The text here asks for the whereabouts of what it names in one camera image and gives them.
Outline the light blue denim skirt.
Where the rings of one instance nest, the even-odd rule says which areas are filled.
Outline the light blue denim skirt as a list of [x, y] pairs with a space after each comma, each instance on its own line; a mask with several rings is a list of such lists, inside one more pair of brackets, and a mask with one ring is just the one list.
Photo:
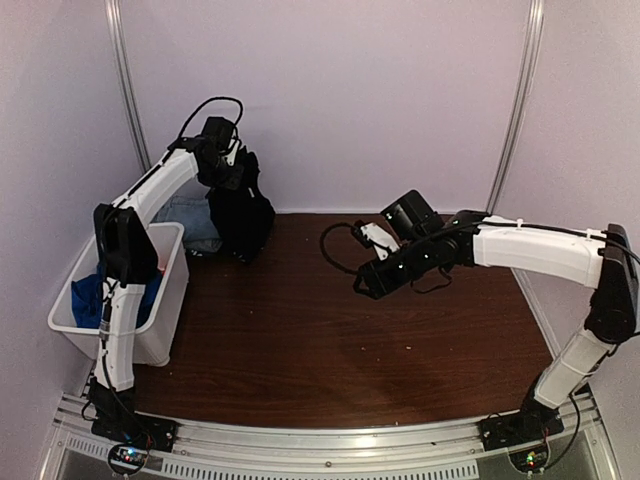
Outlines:
[[152, 223], [176, 222], [184, 227], [186, 242], [220, 240], [210, 218], [208, 200], [175, 195], [155, 214]]

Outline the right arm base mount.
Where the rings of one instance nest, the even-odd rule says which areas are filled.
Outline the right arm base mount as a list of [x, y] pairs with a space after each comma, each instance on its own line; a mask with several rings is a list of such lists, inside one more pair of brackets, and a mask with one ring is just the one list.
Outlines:
[[550, 437], [563, 433], [558, 409], [527, 399], [512, 413], [492, 413], [477, 423], [485, 452], [506, 450], [511, 466], [522, 474], [542, 473], [551, 459]]

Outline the black garment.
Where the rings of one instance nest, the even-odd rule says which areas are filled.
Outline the black garment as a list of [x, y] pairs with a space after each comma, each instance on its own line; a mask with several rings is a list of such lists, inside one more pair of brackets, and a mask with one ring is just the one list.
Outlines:
[[242, 147], [236, 163], [244, 168], [237, 189], [214, 187], [207, 194], [210, 219], [222, 242], [220, 250], [250, 264], [271, 233], [275, 210], [259, 189], [257, 155]]

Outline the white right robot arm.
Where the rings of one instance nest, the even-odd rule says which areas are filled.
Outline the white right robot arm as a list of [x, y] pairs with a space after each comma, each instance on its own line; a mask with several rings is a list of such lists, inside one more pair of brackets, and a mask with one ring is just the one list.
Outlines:
[[531, 385], [513, 419], [519, 440], [535, 440], [556, 410], [605, 357], [638, 334], [638, 257], [625, 229], [577, 230], [461, 210], [443, 219], [411, 190], [381, 213], [388, 226], [357, 222], [353, 236], [376, 252], [355, 273], [354, 289], [380, 299], [436, 270], [508, 268], [562, 279], [592, 295], [586, 318]]

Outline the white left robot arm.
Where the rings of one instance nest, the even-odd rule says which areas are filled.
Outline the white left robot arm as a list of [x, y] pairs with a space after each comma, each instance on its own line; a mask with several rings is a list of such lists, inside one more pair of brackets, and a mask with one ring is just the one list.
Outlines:
[[139, 306], [158, 271], [158, 254], [147, 233], [160, 208], [185, 183], [239, 185], [242, 168], [238, 122], [219, 116], [202, 131], [180, 132], [164, 156], [129, 190], [94, 210], [95, 240], [102, 268], [103, 310], [99, 327], [97, 383], [114, 395], [134, 387], [133, 353]]

